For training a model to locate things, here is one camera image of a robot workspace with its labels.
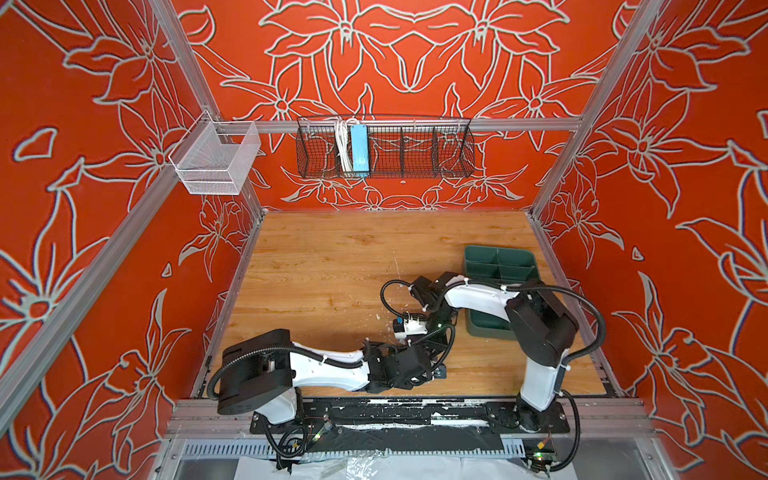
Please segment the green compartment tray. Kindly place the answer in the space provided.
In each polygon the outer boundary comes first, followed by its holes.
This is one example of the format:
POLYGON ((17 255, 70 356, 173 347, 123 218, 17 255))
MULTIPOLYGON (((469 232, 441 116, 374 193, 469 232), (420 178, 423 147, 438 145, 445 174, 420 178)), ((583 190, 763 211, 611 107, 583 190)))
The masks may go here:
MULTIPOLYGON (((464 249, 464 275, 497 284, 522 284, 540 278, 534 254, 529 250, 468 245, 464 249)), ((467 332, 474 337, 516 341, 507 322, 490 314, 469 310, 467 332)))

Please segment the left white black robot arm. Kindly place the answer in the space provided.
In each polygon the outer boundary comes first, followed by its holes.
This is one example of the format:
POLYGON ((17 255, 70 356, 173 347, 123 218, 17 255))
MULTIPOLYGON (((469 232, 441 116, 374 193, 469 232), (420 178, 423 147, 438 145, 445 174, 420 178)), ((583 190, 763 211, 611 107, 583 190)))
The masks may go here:
POLYGON ((404 345, 366 340, 358 350, 338 352, 309 348, 275 329, 227 348, 206 396, 220 415, 255 412, 284 424, 299 418, 302 387, 379 394, 426 384, 454 342, 455 326, 444 324, 404 345))

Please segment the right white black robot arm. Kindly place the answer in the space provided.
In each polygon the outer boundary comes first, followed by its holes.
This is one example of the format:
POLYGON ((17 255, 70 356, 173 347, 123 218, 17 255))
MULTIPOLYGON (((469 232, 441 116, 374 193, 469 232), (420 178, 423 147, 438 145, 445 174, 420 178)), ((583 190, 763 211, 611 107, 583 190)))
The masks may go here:
POLYGON ((568 288, 539 280, 502 284, 446 272, 436 280, 420 276, 405 286, 421 309, 397 312, 395 318, 400 322, 414 320, 426 331, 407 336, 402 346, 366 344, 368 393, 410 390, 432 381, 453 349, 455 317, 461 310, 478 311, 504 321, 527 357, 512 417, 521 430, 537 433, 554 416, 558 398, 575 401, 562 387, 571 363, 600 349, 606 339, 605 318, 591 301, 568 288), (593 340, 579 350, 573 347, 578 322, 561 302, 563 296, 581 303, 596 321, 593 340))

